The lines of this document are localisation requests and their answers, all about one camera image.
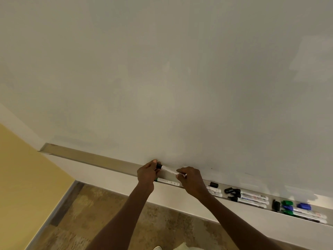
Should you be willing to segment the grey baseboard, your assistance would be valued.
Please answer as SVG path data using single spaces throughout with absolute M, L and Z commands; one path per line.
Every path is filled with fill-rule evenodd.
M 28 244 L 26 250 L 34 250 L 49 226 L 57 227 L 60 224 L 65 214 L 69 211 L 69 208 L 78 197 L 84 185 L 85 184 L 83 182 L 76 180 L 73 182 L 68 191 L 61 198 L 60 202 L 56 205 L 56 208 L 51 212 L 46 222 L 42 225 L 40 230 Z

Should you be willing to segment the person's right forearm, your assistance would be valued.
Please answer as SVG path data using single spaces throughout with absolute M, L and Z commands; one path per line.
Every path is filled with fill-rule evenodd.
M 208 191 L 193 194 L 218 220 L 239 250 L 283 250 L 260 231 L 241 219 Z

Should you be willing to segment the large white whiteboard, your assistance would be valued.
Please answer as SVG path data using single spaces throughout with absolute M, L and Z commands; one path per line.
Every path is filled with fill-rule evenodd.
M 0 104 L 45 143 L 333 199 L 333 0 L 0 0 Z

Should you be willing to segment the white marker with blue cap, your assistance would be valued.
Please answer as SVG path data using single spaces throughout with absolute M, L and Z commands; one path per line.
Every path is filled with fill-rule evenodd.
M 327 219 L 326 215 L 318 213 L 318 212 L 314 212 L 314 211 L 311 211 L 311 210 L 301 209 L 301 208 L 297 208 L 297 207 L 294 207 L 294 206 L 291 206 L 291 205 L 282 205 L 282 207 L 285 210 L 298 212 L 298 213 L 303 213 L 303 214 L 306 214 L 306 215 L 310 215 L 310 216 L 318 217 L 318 218 L 322 218 L 322 219 Z

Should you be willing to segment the person's left forearm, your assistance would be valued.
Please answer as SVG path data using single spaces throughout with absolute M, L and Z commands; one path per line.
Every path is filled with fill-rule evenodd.
M 153 182 L 140 181 L 118 213 L 102 228 L 86 250 L 128 250 Z

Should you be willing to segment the person's light clothing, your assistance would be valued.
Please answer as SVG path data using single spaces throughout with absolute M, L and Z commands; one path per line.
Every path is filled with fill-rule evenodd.
M 173 250 L 203 250 L 202 248 L 197 247 L 188 247 L 185 242 L 183 242 L 178 247 L 174 248 Z

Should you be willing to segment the white marker with green cap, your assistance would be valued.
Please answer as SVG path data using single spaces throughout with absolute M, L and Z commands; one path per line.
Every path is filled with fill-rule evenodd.
M 289 216 L 313 221 L 316 223 L 327 224 L 327 221 L 323 218 L 315 217 L 315 216 L 304 214 L 304 213 L 299 213 L 299 212 L 295 212 L 295 211 L 291 211 L 291 210 L 282 210 L 282 213 L 289 215 Z
M 168 185 L 173 185 L 173 186 L 176 186 L 176 187 L 180 187 L 179 182 L 170 181 L 170 180 L 166 180 L 166 179 L 163 179 L 163 178 L 156 178 L 154 181 L 164 183 L 164 184 L 168 184 Z

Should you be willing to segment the person's right hand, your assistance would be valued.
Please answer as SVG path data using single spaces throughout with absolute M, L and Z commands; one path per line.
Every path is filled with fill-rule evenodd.
M 198 169 L 188 167 L 188 173 L 186 178 L 184 178 L 182 175 L 177 175 L 176 177 L 180 181 L 186 192 L 198 199 L 199 201 L 210 194 L 206 188 L 206 185 L 203 182 L 201 173 Z

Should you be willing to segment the person's left hand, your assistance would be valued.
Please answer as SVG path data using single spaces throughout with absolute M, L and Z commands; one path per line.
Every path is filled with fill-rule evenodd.
M 143 165 L 137 170 L 138 186 L 141 190 L 152 193 L 154 189 L 154 180 L 157 178 L 160 169 L 156 169 L 156 166 Z

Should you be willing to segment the metal whiteboard marker tray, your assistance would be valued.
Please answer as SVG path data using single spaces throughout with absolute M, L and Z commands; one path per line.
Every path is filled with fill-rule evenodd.
M 45 143 L 43 145 L 43 147 L 40 149 L 40 152 L 44 153 L 44 154 L 48 154 L 48 155 L 53 155 L 53 156 L 56 156 L 59 158 L 76 161 L 78 163 L 91 165 L 93 167 L 103 168 L 103 169 L 106 169 L 109 171 L 114 171 L 114 172 L 131 175 L 131 176 L 136 176 L 136 171 L 139 168 L 138 164 L 125 162 L 125 161 L 121 161 L 121 160 L 117 160 L 117 159 L 112 159 L 109 157 L 96 155 L 96 154 L 92 154 L 92 153 L 88 153 L 88 152 L 84 152 L 84 151 L 80 151 L 80 150 L 75 150 L 75 149 L 71 149 L 71 148 L 67 148 L 67 147 L 63 147 L 63 146 L 58 146 L 58 145 L 54 145 L 54 144 L 50 144 L 50 143 Z M 281 202 L 282 200 L 293 201 L 294 207 L 297 207 L 297 204 L 301 203 L 300 201 L 295 200 L 294 197 L 290 197 L 290 198 L 280 197 L 279 195 L 268 194 L 268 192 L 258 192 L 255 190 L 240 188 L 238 186 L 222 184 L 222 183 L 219 183 L 216 181 L 209 181 L 206 179 L 204 179 L 204 182 L 206 183 L 207 186 L 209 186 L 210 182 L 218 183 L 219 184 L 218 189 L 221 190 L 221 193 L 223 195 L 222 198 L 224 198 L 224 199 L 227 199 L 227 197 L 229 197 L 229 196 L 230 197 L 234 196 L 232 193 L 230 193 L 230 194 L 224 193 L 224 189 L 227 189 L 229 187 L 232 187 L 233 189 L 240 189 L 240 190 L 243 190 L 246 192 L 251 192 L 251 193 L 256 193 L 256 194 L 260 194 L 263 196 L 267 196 L 269 198 L 268 201 L 254 200 L 251 198 L 246 198 L 247 200 L 252 200 L 252 201 L 262 203 L 262 204 L 266 204 L 267 205 L 266 210 L 272 211 L 273 199 L 276 199 L 279 202 Z M 304 203 L 308 203 L 311 205 L 311 207 L 312 207 L 311 211 L 326 215 L 327 216 L 326 225 L 333 227 L 333 207 L 327 208 L 322 205 L 314 205 L 313 201 L 306 201 L 306 202 L 304 201 Z M 282 210 L 284 210 L 284 208 L 281 205 L 279 213 L 282 213 Z

